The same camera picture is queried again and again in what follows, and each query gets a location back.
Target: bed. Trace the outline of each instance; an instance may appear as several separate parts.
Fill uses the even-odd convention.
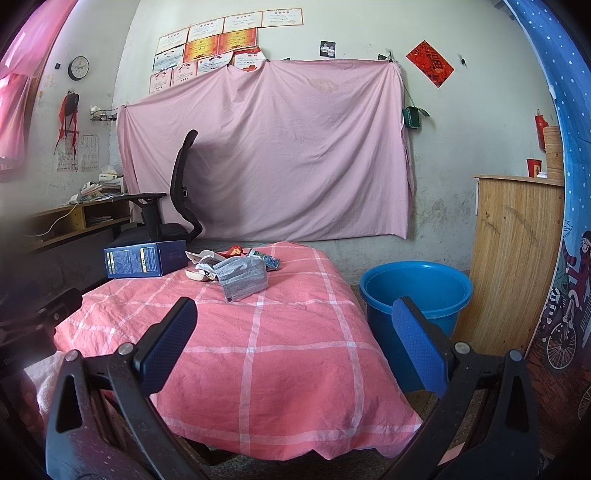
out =
[[[289,242],[257,250],[281,260],[258,294],[228,303],[219,284],[183,270],[112,280],[84,295],[58,327],[56,347],[111,353],[186,296],[197,304],[197,328],[151,396],[174,433],[268,460],[369,448],[396,456],[421,420],[350,287],[319,250]]]

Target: concrete wall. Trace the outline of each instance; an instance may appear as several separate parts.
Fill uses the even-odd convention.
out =
[[[488,1],[141,0],[125,42],[113,104],[146,96],[160,36],[225,15],[281,7],[302,7],[304,25],[259,30],[259,45],[268,58],[318,59],[321,40],[336,42],[338,58],[375,59],[390,48],[414,102],[431,114],[419,131],[410,133],[417,179],[410,238],[313,245],[326,251],[351,282],[368,268],[396,260],[468,268],[475,227],[472,176],[526,175],[525,159],[543,158],[536,110],[556,123],[547,84],[524,33]],[[456,69],[439,89],[405,58],[423,40]],[[117,163],[115,134],[111,155]]]

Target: blue plastic bucket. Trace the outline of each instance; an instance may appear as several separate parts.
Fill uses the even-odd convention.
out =
[[[459,270],[432,262],[394,262],[372,268],[360,281],[368,323],[403,392],[423,384],[392,325],[392,304],[410,297],[427,320],[451,336],[457,314],[470,301],[472,283]]]

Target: pink curtain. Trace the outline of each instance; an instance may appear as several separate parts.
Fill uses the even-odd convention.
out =
[[[46,0],[29,17],[0,63],[0,180],[25,158],[24,115],[31,78],[40,73],[77,0]]]

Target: office chair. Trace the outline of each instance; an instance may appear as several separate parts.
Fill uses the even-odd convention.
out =
[[[150,242],[169,242],[173,240],[185,240],[189,243],[203,231],[203,227],[199,223],[197,216],[185,204],[187,189],[183,186],[183,172],[187,162],[187,155],[196,137],[196,130],[191,130],[185,137],[183,146],[178,151],[177,159],[174,163],[173,177],[170,182],[170,199],[173,201],[174,208],[176,208],[177,212],[186,221],[193,225],[193,230],[187,232],[185,227],[179,223],[162,223],[162,217],[158,209],[158,200],[166,197],[165,193],[123,195],[118,200],[129,200],[142,209],[141,214],[144,225],[124,230],[108,245],[109,248],[128,247],[129,245],[147,244]]]

